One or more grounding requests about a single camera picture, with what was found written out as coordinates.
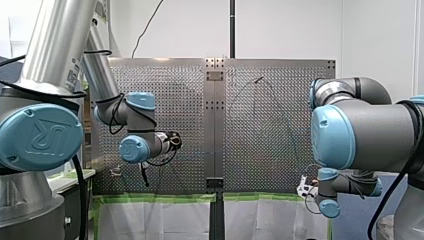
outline blue joint cap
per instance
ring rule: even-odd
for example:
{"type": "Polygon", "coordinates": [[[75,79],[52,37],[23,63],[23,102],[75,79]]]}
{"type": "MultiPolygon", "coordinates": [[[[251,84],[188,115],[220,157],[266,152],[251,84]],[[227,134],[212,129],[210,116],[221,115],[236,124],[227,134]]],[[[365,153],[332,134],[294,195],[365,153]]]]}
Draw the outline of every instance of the blue joint cap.
{"type": "Polygon", "coordinates": [[[130,92],[127,94],[127,103],[143,110],[155,110],[155,95],[149,92],[130,92]]]}
{"type": "Polygon", "coordinates": [[[82,125],[69,109],[30,105],[1,122],[0,165],[17,171],[51,170],[68,162],[82,141],[82,125]]]}
{"type": "Polygon", "coordinates": [[[325,167],[347,169],[355,159],[352,124],[334,105],[317,107],[312,113],[311,141],[315,161],[325,167]]]}
{"type": "Polygon", "coordinates": [[[320,168],[318,170],[318,180],[328,181],[339,176],[339,171],[333,168],[320,168]]]}
{"type": "Polygon", "coordinates": [[[131,135],[121,141],[119,154],[128,163],[141,163],[150,158],[150,147],[143,138],[131,135]]]}
{"type": "Polygon", "coordinates": [[[336,218],[340,215],[339,203],[326,199],[319,203],[320,212],[328,218],[336,218]]]}
{"type": "Polygon", "coordinates": [[[424,104],[424,95],[413,96],[410,100],[414,103],[424,104]]]}
{"type": "Polygon", "coordinates": [[[377,178],[377,183],[375,184],[374,191],[370,194],[370,197],[380,197],[383,192],[383,184],[381,183],[380,178],[377,178]]]}

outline black pole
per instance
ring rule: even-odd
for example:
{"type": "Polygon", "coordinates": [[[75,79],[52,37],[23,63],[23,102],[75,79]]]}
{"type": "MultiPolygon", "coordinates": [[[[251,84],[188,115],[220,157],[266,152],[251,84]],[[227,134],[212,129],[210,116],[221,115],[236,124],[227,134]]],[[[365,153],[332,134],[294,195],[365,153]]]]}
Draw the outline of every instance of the black pole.
{"type": "Polygon", "coordinates": [[[230,58],[236,58],[236,0],[230,0],[230,58]]]}

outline metal bracket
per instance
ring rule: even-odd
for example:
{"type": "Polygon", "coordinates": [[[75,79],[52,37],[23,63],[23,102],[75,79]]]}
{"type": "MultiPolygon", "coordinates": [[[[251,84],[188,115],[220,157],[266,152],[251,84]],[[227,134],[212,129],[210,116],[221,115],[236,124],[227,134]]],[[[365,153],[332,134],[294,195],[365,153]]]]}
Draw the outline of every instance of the metal bracket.
{"type": "Polygon", "coordinates": [[[224,179],[223,178],[206,178],[206,187],[207,188],[223,188],[224,179]]]}
{"type": "Polygon", "coordinates": [[[224,81],[224,61],[223,58],[206,59],[206,81],[224,81]]]}

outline cable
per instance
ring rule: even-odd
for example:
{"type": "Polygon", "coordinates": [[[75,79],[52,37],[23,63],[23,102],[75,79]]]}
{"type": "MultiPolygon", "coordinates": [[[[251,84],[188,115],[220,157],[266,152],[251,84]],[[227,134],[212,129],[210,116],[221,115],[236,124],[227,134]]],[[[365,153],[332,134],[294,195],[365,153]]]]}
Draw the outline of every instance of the cable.
{"type": "MultiPolygon", "coordinates": [[[[0,83],[5,85],[5,86],[11,87],[13,89],[16,89],[16,90],[19,90],[21,92],[28,93],[28,94],[31,94],[31,95],[40,94],[40,92],[31,90],[31,89],[28,89],[28,88],[24,88],[24,87],[21,87],[19,85],[14,84],[14,83],[6,82],[4,80],[0,80],[0,83]]],[[[44,96],[50,96],[50,97],[56,97],[56,98],[69,98],[69,99],[83,98],[83,97],[87,96],[87,93],[85,93],[84,91],[77,91],[77,92],[74,92],[72,95],[59,95],[59,94],[51,94],[51,93],[42,93],[42,94],[44,96]]]]}
{"type": "Polygon", "coordinates": [[[308,170],[309,170],[310,167],[319,167],[319,168],[322,168],[322,166],[319,165],[319,164],[311,163],[308,166],[306,166],[306,168],[305,168],[305,174],[308,172],[308,170]]]}
{"type": "Polygon", "coordinates": [[[119,105],[121,105],[122,100],[124,100],[124,97],[125,97],[123,93],[120,93],[119,96],[120,96],[120,99],[117,103],[115,103],[115,106],[113,106],[112,117],[110,118],[110,122],[109,122],[109,133],[112,135],[119,133],[124,128],[124,125],[121,125],[121,127],[119,127],[119,129],[116,130],[115,132],[112,130],[113,122],[118,123],[118,121],[116,121],[115,119],[115,115],[118,112],[119,105]]]}
{"type": "Polygon", "coordinates": [[[133,53],[131,54],[131,58],[134,58],[134,54],[135,54],[135,51],[136,51],[136,50],[137,50],[137,48],[138,48],[138,44],[140,43],[140,39],[144,36],[144,34],[146,34],[146,31],[147,31],[147,29],[149,28],[150,23],[152,22],[153,18],[155,17],[155,15],[156,15],[157,11],[159,10],[160,5],[162,5],[163,1],[164,1],[164,0],[161,0],[161,1],[159,2],[158,6],[156,7],[155,11],[153,12],[153,15],[150,17],[149,21],[147,22],[146,27],[144,28],[144,30],[143,30],[143,32],[141,33],[141,35],[138,37],[138,39],[137,39],[137,44],[135,45],[134,50],[133,50],[133,53]]]}
{"type": "Polygon", "coordinates": [[[313,185],[312,187],[311,187],[311,189],[309,189],[309,191],[308,191],[308,194],[306,195],[306,197],[305,197],[305,207],[306,207],[306,209],[310,212],[310,213],[312,213],[312,214],[321,214],[320,212],[314,212],[314,211],[312,211],[309,207],[308,207],[308,201],[307,201],[307,199],[308,199],[308,196],[312,196],[313,197],[313,195],[311,194],[311,192],[312,192],[312,189],[314,189],[315,188],[315,185],[313,185]]]}
{"type": "Polygon", "coordinates": [[[358,185],[356,184],[356,182],[355,182],[355,181],[353,181],[353,180],[352,180],[352,179],[350,179],[348,176],[346,176],[346,175],[344,175],[344,174],[342,174],[342,173],[339,173],[339,175],[340,175],[340,176],[342,176],[342,177],[344,177],[344,178],[346,178],[346,180],[347,180],[347,181],[349,181],[349,182],[352,184],[352,186],[356,189],[356,191],[358,191],[359,197],[361,197],[362,199],[365,199],[364,194],[363,194],[363,193],[362,193],[362,191],[359,189],[359,187],[358,187],[358,185]]]}
{"type": "Polygon", "coordinates": [[[17,62],[17,61],[22,60],[22,59],[25,59],[25,55],[4,60],[3,62],[0,62],[0,67],[3,67],[5,65],[7,65],[7,64],[11,64],[11,63],[17,62]]]}
{"type": "Polygon", "coordinates": [[[264,82],[268,86],[268,88],[270,89],[270,91],[271,91],[271,98],[272,98],[272,100],[274,101],[275,104],[278,105],[278,108],[280,108],[280,110],[281,110],[281,116],[283,117],[284,122],[286,123],[286,128],[287,128],[288,135],[289,135],[289,138],[290,138],[292,147],[293,147],[293,152],[294,152],[294,155],[295,155],[295,158],[296,158],[296,162],[300,162],[300,160],[299,160],[299,153],[297,151],[297,146],[296,146],[296,143],[295,143],[294,133],[292,131],[292,127],[291,127],[291,124],[290,124],[290,119],[284,114],[283,105],[278,101],[277,95],[275,94],[275,91],[274,91],[274,88],[273,88],[272,84],[270,82],[268,82],[264,78],[265,78],[264,76],[261,76],[261,77],[258,77],[256,79],[253,79],[253,80],[247,82],[245,85],[243,85],[243,87],[237,92],[236,96],[230,102],[230,105],[228,107],[228,118],[229,118],[230,121],[232,121],[231,110],[233,108],[234,102],[237,100],[237,98],[239,97],[239,95],[244,91],[244,89],[249,84],[252,84],[252,83],[257,84],[260,81],[264,82]]]}
{"type": "Polygon", "coordinates": [[[154,167],[162,167],[170,163],[175,158],[176,155],[177,155],[177,150],[174,151],[174,154],[172,155],[172,157],[163,159],[162,163],[152,163],[149,160],[147,160],[146,162],[154,167]]]}
{"type": "Polygon", "coordinates": [[[411,166],[414,164],[415,160],[418,156],[422,156],[424,153],[424,141],[423,141],[423,135],[424,135],[424,116],[423,112],[421,111],[420,107],[418,107],[415,103],[411,101],[400,101],[397,104],[405,105],[405,107],[411,108],[411,110],[416,114],[417,120],[419,122],[418,127],[418,136],[416,138],[415,144],[412,148],[411,155],[406,162],[405,166],[402,168],[399,175],[395,178],[392,185],[390,185],[389,189],[387,190],[386,194],[384,194],[383,199],[381,200],[380,204],[378,205],[377,210],[375,211],[373,217],[371,218],[371,221],[368,224],[368,239],[373,240],[372,238],[372,230],[374,228],[375,223],[377,222],[377,218],[380,216],[381,212],[384,209],[384,206],[386,205],[387,201],[389,200],[390,196],[392,195],[393,191],[396,189],[396,187],[399,185],[399,183],[402,181],[402,179],[405,177],[405,175],[409,172],[411,166]]]}
{"type": "Polygon", "coordinates": [[[84,180],[84,174],[82,172],[81,164],[78,160],[78,156],[75,154],[72,158],[72,162],[75,166],[75,171],[77,172],[78,186],[80,188],[80,208],[81,208],[81,225],[79,232],[79,239],[85,240],[85,230],[87,228],[87,186],[84,180]]]}
{"type": "MultiPolygon", "coordinates": [[[[96,51],[85,51],[84,54],[100,54],[103,53],[106,56],[112,55],[112,51],[110,50],[96,50],[96,51]]],[[[25,59],[26,55],[22,55],[19,57],[15,57],[15,58],[11,58],[11,59],[7,59],[3,62],[0,62],[0,67],[3,67],[5,65],[17,62],[19,60],[25,59]]]]}
{"type": "Polygon", "coordinates": [[[249,84],[254,83],[257,84],[259,81],[261,81],[262,79],[264,79],[264,77],[258,77],[253,79],[252,81],[247,82],[246,84],[243,85],[243,87],[237,92],[236,96],[233,98],[233,100],[230,102],[230,106],[228,107],[228,118],[232,119],[231,117],[231,109],[233,108],[234,103],[236,102],[237,98],[239,97],[239,95],[244,91],[244,89],[249,86],[249,84]]]}
{"type": "Polygon", "coordinates": [[[105,56],[112,55],[110,50],[85,51],[84,54],[104,54],[105,56]]]}
{"type": "Polygon", "coordinates": [[[155,121],[155,119],[151,118],[150,116],[147,116],[146,114],[139,112],[135,107],[131,106],[131,104],[127,103],[127,106],[133,110],[134,112],[136,112],[138,115],[141,115],[144,118],[149,119],[149,121],[151,121],[154,124],[154,127],[156,128],[158,126],[158,123],[155,121]]]}

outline perforated metal panel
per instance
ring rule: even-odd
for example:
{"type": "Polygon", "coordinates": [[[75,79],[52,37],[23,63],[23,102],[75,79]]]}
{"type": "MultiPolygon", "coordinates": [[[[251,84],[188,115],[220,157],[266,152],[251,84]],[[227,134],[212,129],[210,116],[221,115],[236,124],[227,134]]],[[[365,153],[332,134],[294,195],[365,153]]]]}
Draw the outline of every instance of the perforated metal panel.
{"type": "Polygon", "coordinates": [[[101,166],[96,194],[206,192],[206,177],[224,177],[227,192],[295,190],[312,163],[310,83],[334,78],[335,63],[233,59],[220,63],[225,64],[224,78],[210,81],[206,59],[111,61],[120,90],[153,92],[158,130],[180,132],[184,146],[172,164],[148,169],[151,186],[146,188],[138,165],[124,164],[118,155],[126,129],[111,136],[107,126],[94,124],[93,161],[101,166]],[[119,165],[122,176],[113,177],[110,170],[119,165]]]}
{"type": "Polygon", "coordinates": [[[147,169],[147,188],[139,166],[125,164],[119,157],[118,146],[126,129],[112,136],[107,126],[97,125],[93,140],[98,142],[93,144],[99,145],[99,153],[94,154],[100,156],[97,161],[102,170],[95,179],[96,194],[205,192],[203,59],[115,59],[111,66],[121,92],[155,94],[157,130],[179,132],[184,145],[170,164],[147,169]],[[122,176],[112,176],[110,170],[119,165],[122,176]]]}
{"type": "Polygon", "coordinates": [[[226,62],[224,191],[295,191],[313,161],[309,87],[316,78],[333,78],[334,65],[324,60],[226,62]]]}

